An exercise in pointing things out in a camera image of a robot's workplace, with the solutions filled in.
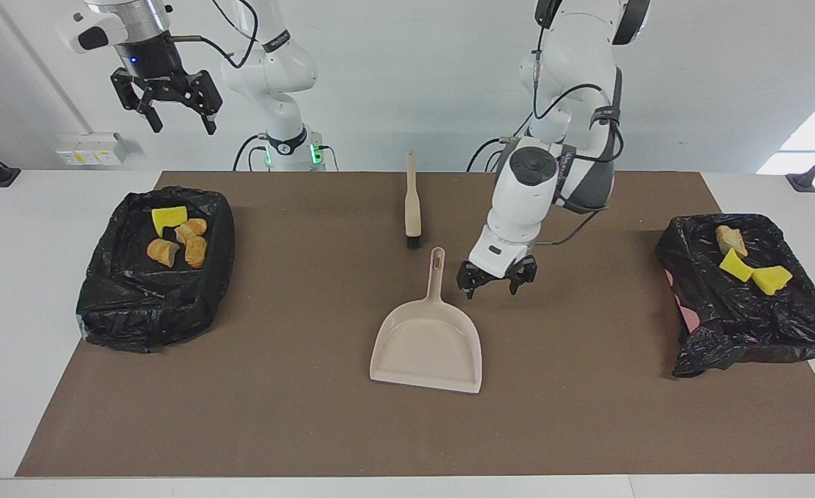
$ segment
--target yellow sponge piece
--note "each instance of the yellow sponge piece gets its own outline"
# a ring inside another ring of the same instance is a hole
[[[185,205],[180,207],[164,207],[152,210],[152,223],[155,224],[155,231],[161,237],[161,230],[164,227],[179,227],[189,220],[189,213],[186,212]]]
[[[791,272],[783,267],[758,268],[751,274],[751,279],[767,296],[784,289],[792,277]]]
[[[727,252],[727,257],[724,258],[724,261],[720,264],[720,269],[726,271],[733,277],[742,280],[743,282],[747,282],[749,278],[751,278],[752,272],[754,272],[754,268],[749,267],[748,265],[744,264],[741,259],[739,259],[739,255],[736,254],[736,249],[730,248],[729,252]]]

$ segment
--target beige dustpan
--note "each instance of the beige dustpan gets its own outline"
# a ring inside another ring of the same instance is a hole
[[[444,250],[435,247],[426,299],[398,306],[382,322],[370,378],[477,394],[480,340],[471,319],[441,300]]]

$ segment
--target white table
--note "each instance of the white table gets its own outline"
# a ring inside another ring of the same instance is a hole
[[[75,302],[97,239],[123,196],[151,190],[158,175],[25,171],[0,189],[0,496],[815,496],[815,475],[13,479],[81,340]],[[815,281],[815,195],[779,176],[704,178],[722,211],[773,219]]]

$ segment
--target brown mat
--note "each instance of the brown mat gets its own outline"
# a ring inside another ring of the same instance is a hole
[[[806,363],[669,376],[678,315],[653,246],[671,217],[719,210],[699,174],[620,173],[610,211],[536,249],[536,283],[472,302],[455,275],[491,176],[421,174],[419,252],[404,247],[400,174],[163,174],[171,184],[233,205],[214,328],[152,356],[80,344],[18,476],[815,472]],[[543,238],[578,221],[557,210]],[[476,396],[368,378],[379,325],[424,295],[434,245],[444,298],[482,340]]]

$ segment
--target trash bag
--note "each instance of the trash bag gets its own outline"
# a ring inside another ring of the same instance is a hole
[[[182,247],[173,268],[146,255],[146,247],[158,237],[152,209],[177,205],[185,205],[189,218],[207,221],[202,269],[186,264]],[[98,346],[141,353],[192,338],[214,321],[233,262],[232,210],[221,193],[165,187],[128,194],[111,215],[88,265],[75,309],[82,337]]]
[[[742,231],[752,268],[781,265],[793,275],[767,296],[719,267],[715,229]],[[656,246],[682,316],[674,376],[697,376],[735,362],[800,362],[815,358],[815,286],[785,243],[760,214],[701,214],[674,218]]]

